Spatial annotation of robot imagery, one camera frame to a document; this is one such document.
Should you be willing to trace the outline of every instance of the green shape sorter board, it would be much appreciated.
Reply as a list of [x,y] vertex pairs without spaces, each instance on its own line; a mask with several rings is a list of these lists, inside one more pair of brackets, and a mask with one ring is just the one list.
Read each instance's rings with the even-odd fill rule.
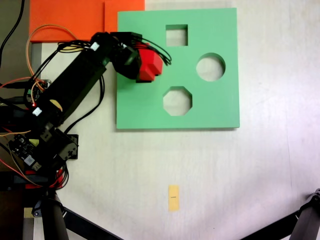
[[[187,45],[167,46],[166,29],[187,27]],[[168,51],[172,65],[151,83],[136,83],[117,75],[117,129],[238,128],[239,84],[236,8],[128,11],[118,13],[118,31],[135,32]],[[223,76],[203,80],[196,71],[202,56],[220,56]],[[171,116],[163,103],[170,89],[184,88],[192,108]]]

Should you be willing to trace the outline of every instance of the orange foam sheet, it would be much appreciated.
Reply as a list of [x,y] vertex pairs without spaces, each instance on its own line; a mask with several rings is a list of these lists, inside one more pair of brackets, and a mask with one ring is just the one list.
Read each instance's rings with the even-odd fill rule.
[[[120,11],[143,11],[145,0],[30,0],[29,34],[45,24],[61,25],[80,40],[90,40],[96,32],[114,32]],[[33,43],[54,43],[74,38],[56,27],[40,29]]]
[[118,12],[144,11],[145,0],[105,0],[104,31],[118,31]]

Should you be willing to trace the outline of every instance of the orange wire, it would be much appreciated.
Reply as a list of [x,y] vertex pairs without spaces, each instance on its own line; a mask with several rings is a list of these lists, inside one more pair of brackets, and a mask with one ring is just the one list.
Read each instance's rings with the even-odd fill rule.
[[34,87],[35,85],[37,84],[37,81],[35,81],[35,83],[32,85],[32,88],[31,88],[31,100],[32,100],[32,104],[35,104],[35,99],[34,99]]
[[26,46],[25,46],[25,56],[26,56],[26,64],[29,68],[29,71],[31,73],[31,75],[33,76],[35,73],[31,67],[31,63],[30,63],[30,58],[29,58],[29,45],[30,45],[30,41],[31,41],[31,38],[33,37],[33,35],[39,31],[40,29],[42,28],[46,28],[46,27],[54,27],[54,28],[60,28],[60,29],[63,29],[65,30],[66,32],[70,33],[75,39],[78,39],[76,37],[76,35],[74,35],[73,32],[71,32],[68,28],[64,27],[64,26],[61,26],[61,25],[58,25],[58,24],[44,24],[44,25],[41,25],[41,26],[38,26],[35,30],[33,30],[33,32],[30,34],[27,42],[26,42]]
[[6,134],[4,134],[4,135],[0,135],[0,137],[5,137],[5,136],[8,136],[8,135],[12,135],[12,134],[26,134],[26,133],[29,133],[29,132],[31,132],[31,130],[29,130],[29,131],[22,131],[22,132],[9,132],[9,133],[6,133]]

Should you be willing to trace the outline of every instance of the yellow label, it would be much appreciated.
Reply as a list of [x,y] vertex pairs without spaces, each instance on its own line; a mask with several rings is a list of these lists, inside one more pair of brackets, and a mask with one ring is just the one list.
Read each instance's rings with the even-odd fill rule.
[[179,210],[179,186],[169,185],[169,212]]

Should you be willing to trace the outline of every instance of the wire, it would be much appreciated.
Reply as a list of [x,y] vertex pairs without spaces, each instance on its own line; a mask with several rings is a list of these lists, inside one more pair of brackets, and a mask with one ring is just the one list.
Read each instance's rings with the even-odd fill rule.
[[16,109],[16,110],[19,110],[19,111],[23,111],[23,112],[28,112],[28,110],[22,109],[22,108],[14,105],[14,104],[12,104],[10,101],[8,101],[8,100],[6,100],[6,99],[4,99],[4,98],[2,98],[2,97],[0,97],[0,102],[6,104],[8,107],[11,107],[11,108],[13,108],[13,109]]
[[[148,39],[145,39],[143,37],[133,37],[133,40],[136,41],[136,43],[133,45],[133,48],[135,49],[149,49],[154,51],[155,53],[157,53],[159,55],[159,57],[163,60],[164,64],[166,66],[171,65],[172,63],[172,57],[171,55],[161,46],[159,46],[158,44],[154,43],[153,41],[150,41]],[[166,55],[164,55],[162,52],[160,52],[158,49],[156,49],[153,46],[148,45],[145,42],[142,42],[141,40],[144,40],[148,43],[151,43],[153,45],[155,45],[156,47],[158,47],[159,49],[161,49],[163,52],[165,52]]]
[[31,38],[33,37],[33,35],[39,31],[40,29],[42,28],[46,28],[46,27],[54,27],[54,28],[60,28],[60,29],[63,29],[65,30],[66,32],[68,32],[69,34],[71,34],[75,39],[78,39],[76,37],[76,35],[74,35],[73,32],[71,32],[68,28],[64,27],[64,26],[61,26],[61,25],[58,25],[58,24],[44,24],[44,25],[41,25],[41,26],[38,26],[35,30],[32,31],[32,33],[30,34],[27,42],[26,42],[26,46],[25,46],[25,56],[26,56],[26,64],[29,68],[29,71],[31,73],[31,75],[34,75],[34,71],[31,67],[31,63],[30,63],[30,56],[29,56],[29,45],[30,45],[30,41],[31,41]]
[[16,20],[16,23],[13,26],[13,28],[11,29],[11,31],[9,32],[9,34],[4,39],[3,43],[1,44],[1,47],[0,47],[0,68],[1,68],[1,61],[2,61],[2,52],[5,48],[7,41],[9,40],[9,38],[14,33],[14,31],[16,30],[17,26],[20,23],[20,20],[22,18],[23,13],[24,13],[24,7],[25,7],[25,0],[21,0],[21,8],[20,8],[20,13],[19,13],[18,19]]
[[41,185],[38,185],[38,184],[34,183],[33,181],[31,181],[29,178],[26,177],[26,175],[24,175],[24,173],[23,173],[23,171],[21,170],[21,168],[20,168],[17,160],[16,160],[16,159],[14,158],[14,156],[12,155],[12,152],[11,152],[11,149],[10,149],[10,146],[9,146],[9,143],[7,144],[7,146],[8,146],[8,148],[9,148],[9,152],[10,152],[12,161],[14,162],[14,164],[16,165],[16,167],[19,169],[20,173],[24,176],[24,178],[25,178],[28,182],[32,183],[33,185],[36,185],[36,186],[38,186],[38,187],[42,187]]
[[6,130],[9,133],[12,133],[12,131],[10,131],[9,129],[5,128],[4,126],[2,126],[1,128],[3,128],[4,130]]
[[5,166],[7,166],[9,169],[11,169],[12,171],[16,172],[17,174],[19,174],[21,177],[25,178],[20,172],[18,172],[17,170],[15,170],[14,168],[10,167],[8,164],[6,164],[1,158],[0,158],[0,162],[3,163]]
[[12,135],[12,134],[26,134],[26,133],[29,133],[31,132],[31,130],[29,131],[22,131],[22,132],[9,132],[9,133],[6,133],[4,135],[0,135],[0,137],[5,137],[5,136],[8,136],[8,135]]
[[[35,186],[38,186],[38,187],[41,187],[41,188],[45,187],[45,186],[36,184],[35,182],[33,182],[33,181],[31,181],[30,179],[27,178],[27,176],[26,176],[26,175],[23,173],[23,171],[21,170],[21,167],[20,167],[18,161],[17,161],[16,158],[13,156],[9,144],[7,144],[7,146],[8,146],[8,148],[5,147],[2,143],[0,143],[0,147],[2,147],[4,150],[6,150],[6,151],[11,155],[11,158],[12,158],[14,164],[16,165],[16,167],[18,168],[18,170],[19,170],[20,172],[18,172],[18,171],[15,170],[14,168],[10,167],[8,164],[6,164],[5,162],[3,162],[1,159],[0,159],[0,162],[2,162],[5,166],[7,166],[8,168],[10,168],[11,170],[13,170],[14,172],[16,172],[17,174],[19,174],[22,178],[24,178],[25,180],[27,180],[27,181],[30,182],[31,184],[33,184],[33,185],[35,185]],[[57,184],[57,182],[59,181],[59,178],[61,177],[61,175],[62,175],[63,173],[64,173],[64,172],[61,172],[59,175],[56,176],[56,179],[55,179],[54,183],[51,184],[51,185],[49,186],[49,188],[53,188],[53,187]]]
[[80,122],[82,119],[88,117],[90,114],[92,114],[101,104],[101,102],[104,99],[104,95],[105,95],[105,79],[103,76],[101,76],[101,78],[99,79],[99,83],[100,83],[100,98],[99,98],[99,102],[98,104],[91,109],[89,112],[87,112],[85,115],[83,115],[82,117],[80,117],[78,120],[76,120],[75,122],[73,122],[65,131],[64,133],[67,134],[78,122]]
[[34,87],[36,84],[37,84],[37,80],[35,81],[35,83],[32,85],[32,88],[31,88],[31,100],[32,100],[33,105],[36,104],[35,99],[34,99]]
[[4,87],[5,87],[6,85],[8,85],[8,84],[11,84],[11,83],[14,83],[14,82],[17,82],[17,81],[21,81],[21,80],[24,80],[24,79],[30,79],[30,77],[29,77],[29,76],[26,76],[26,77],[21,77],[21,78],[17,78],[17,79],[8,81],[8,82],[6,82],[5,84],[0,85],[0,89],[1,89],[1,88],[4,88]]

